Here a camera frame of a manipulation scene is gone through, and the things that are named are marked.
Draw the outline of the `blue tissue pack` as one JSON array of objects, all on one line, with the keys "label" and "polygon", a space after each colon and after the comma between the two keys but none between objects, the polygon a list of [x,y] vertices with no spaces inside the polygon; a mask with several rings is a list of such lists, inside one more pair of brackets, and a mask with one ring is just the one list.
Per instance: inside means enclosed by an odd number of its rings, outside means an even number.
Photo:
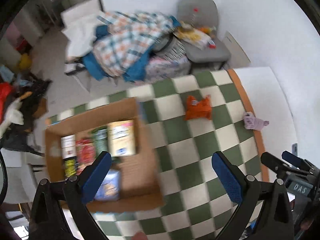
[{"label": "blue tissue pack", "polygon": [[94,199],[101,202],[117,201],[120,198],[120,171],[110,169],[103,179]]}]

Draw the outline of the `red floral packet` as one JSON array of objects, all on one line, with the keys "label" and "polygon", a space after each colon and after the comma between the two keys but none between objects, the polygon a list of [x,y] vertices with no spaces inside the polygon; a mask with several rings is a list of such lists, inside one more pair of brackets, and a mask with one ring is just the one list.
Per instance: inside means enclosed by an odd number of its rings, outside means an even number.
[{"label": "red floral packet", "polygon": [[95,161],[96,152],[91,138],[77,140],[75,146],[78,162],[76,174],[79,175],[86,166],[91,165]]}]

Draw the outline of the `white cigarette carton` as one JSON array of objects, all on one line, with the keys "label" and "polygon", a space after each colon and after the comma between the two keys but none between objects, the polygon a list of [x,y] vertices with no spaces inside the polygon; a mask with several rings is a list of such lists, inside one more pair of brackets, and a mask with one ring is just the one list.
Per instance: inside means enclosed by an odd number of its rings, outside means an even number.
[{"label": "white cigarette carton", "polygon": [[76,157],[75,135],[69,135],[61,138],[62,158]]}]

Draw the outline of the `green wipes packet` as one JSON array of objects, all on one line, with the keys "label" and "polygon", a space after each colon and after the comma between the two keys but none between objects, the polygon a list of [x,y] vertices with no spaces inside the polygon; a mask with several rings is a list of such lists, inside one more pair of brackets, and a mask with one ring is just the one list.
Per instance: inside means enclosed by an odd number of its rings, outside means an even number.
[{"label": "green wipes packet", "polygon": [[107,126],[101,126],[91,130],[91,138],[97,157],[101,152],[108,151]]}]

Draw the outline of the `orange wipes packet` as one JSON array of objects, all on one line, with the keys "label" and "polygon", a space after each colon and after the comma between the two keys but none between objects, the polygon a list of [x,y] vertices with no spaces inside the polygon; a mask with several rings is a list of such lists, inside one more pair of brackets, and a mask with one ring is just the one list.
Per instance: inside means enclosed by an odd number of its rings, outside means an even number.
[{"label": "orange wipes packet", "polygon": [[204,99],[198,101],[194,96],[188,96],[186,101],[185,120],[199,118],[212,119],[211,97],[207,95]]}]

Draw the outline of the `black shoe wipes packet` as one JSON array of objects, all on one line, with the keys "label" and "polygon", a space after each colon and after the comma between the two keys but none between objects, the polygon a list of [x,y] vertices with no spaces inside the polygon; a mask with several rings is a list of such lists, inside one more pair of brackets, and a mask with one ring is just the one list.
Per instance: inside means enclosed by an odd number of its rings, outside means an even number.
[{"label": "black shoe wipes packet", "polygon": [[63,160],[65,177],[76,175],[78,170],[78,161],[76,157],[69,157]]}]

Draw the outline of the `purple fuzzy sock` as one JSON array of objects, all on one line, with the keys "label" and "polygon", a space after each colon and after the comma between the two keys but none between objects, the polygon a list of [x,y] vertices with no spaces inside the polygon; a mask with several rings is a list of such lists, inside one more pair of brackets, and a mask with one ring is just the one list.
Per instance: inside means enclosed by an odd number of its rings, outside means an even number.
[{"label": "purple fuzzy sock", "polygon": [[245,129],[255,131],[261,131],[270,123],[269,121],[265,121],[255,117],[252,112],[245,112],[243,116],[243,121]]}]

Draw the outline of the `white chair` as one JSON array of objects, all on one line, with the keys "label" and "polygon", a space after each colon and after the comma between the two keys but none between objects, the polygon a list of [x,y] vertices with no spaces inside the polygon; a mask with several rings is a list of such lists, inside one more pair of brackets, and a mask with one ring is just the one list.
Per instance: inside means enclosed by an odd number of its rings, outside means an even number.
[{"label": "white chair", "polygon": [[31,203],[40,177],[46,174],[43,156],[2,148],[8,174],[8,189],[4,202],[8,204]]}]

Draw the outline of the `green checkered tablecloth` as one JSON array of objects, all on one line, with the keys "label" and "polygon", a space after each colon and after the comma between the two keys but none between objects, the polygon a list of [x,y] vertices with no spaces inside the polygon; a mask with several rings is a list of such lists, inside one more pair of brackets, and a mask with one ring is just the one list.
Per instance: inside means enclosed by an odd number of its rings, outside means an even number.
[{"label": "green checkered tablecloth", "polygon": [[[185,120],[188,96],[211,97],[212,119]],[[150,131],[158,158],[164,205],[149,211],[90,212],[108,239],[130,239],[138,232],[148,239],[214,239],[236,209],[212,168],[212,155],[221,151],[244,174],[268,180],[261,166],[259,132],[244,128],[252,109],[233,70],[201,72],[165,79],[71,108],[49,125],[85,111],[135,98]]]}]

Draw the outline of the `black tripod pile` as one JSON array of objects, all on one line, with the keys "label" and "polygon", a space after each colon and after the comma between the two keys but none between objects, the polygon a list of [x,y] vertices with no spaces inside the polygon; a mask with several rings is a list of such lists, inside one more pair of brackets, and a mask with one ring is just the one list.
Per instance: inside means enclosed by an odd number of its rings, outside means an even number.
[{"label": "black tripod pile", "polygon": [[23,114],[24,124],[11,124],[1,138],[1,148],[17,151],[28,152],[38,156],[44,156],[34,147],[28,145],[28,136],[34,131],[34,122],[47,112],[47,102],[44,98],[49,86],[52,84],[51,79],[41,79],[33,73],[29,73],[25,79],[22,76],[16,77],[15,81],[9,83],[13,86],[14,91],[8,95],[1,112],[1,122],[4,120],[4,114],[9,105],[26,92],[32,92],[31,96],[23,99],[20,112]]}]

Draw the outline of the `red plastic bag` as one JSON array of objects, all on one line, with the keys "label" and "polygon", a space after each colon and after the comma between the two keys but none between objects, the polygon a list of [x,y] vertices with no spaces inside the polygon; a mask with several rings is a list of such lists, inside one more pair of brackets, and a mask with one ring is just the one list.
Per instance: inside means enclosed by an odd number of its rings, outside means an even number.
[{"label": "red plastic bag", "polygon": [[14,91],[12,85],[7,82],[0,83],[0,109],[3,111],[4,104],[8,95],[10,95]]}]

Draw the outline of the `yellow bin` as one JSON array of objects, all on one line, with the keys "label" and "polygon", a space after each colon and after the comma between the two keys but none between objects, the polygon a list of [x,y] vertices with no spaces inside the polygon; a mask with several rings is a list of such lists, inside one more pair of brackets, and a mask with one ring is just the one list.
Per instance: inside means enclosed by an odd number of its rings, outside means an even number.
[{"label": "yellow bin", "polygon": [[18,67],[20,71],[26,71],[31,68],[32,58],[29,54],[24,53],[21,55],[20,61],[18,63]]}]

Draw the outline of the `black white patterned cushion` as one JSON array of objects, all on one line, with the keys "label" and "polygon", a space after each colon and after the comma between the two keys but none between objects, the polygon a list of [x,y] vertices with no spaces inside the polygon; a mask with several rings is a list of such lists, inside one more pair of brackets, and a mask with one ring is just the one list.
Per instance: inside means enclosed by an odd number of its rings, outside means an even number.
[{"label": "black white patterned cushion", "polygon": [[165,34],[156,40],[152,52],[161,59],[175,61],[186,55],[182,42],[173,34]]}]

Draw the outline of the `grey chair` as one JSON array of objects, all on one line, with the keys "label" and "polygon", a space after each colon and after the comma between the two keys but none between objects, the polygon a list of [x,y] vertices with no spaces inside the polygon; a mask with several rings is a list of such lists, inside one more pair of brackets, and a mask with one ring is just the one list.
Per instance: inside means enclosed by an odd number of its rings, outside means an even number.
[{"label": "grey chair", "polygon": [[177,19],[190,27],[191,34],[183,40],[186,55],[194,64],[219,64],[231,58],[226,45],[217,38],[219,15],[213,0],[178,0]]}]

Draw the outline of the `folding bed frame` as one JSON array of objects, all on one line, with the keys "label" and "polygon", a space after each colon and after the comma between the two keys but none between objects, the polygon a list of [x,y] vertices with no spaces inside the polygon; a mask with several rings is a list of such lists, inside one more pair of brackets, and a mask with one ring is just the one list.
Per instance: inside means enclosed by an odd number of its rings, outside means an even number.
[{"label": "folding bed frame", "polygon": [[108,79],[115,86],[118,85],[118,77],[108,75],[99,63],[91,60],[75,61],[72,63],[65,63],[64,74],[72,77],[80,87],[88,94],[91,93],[92,80],[101,81]]}]

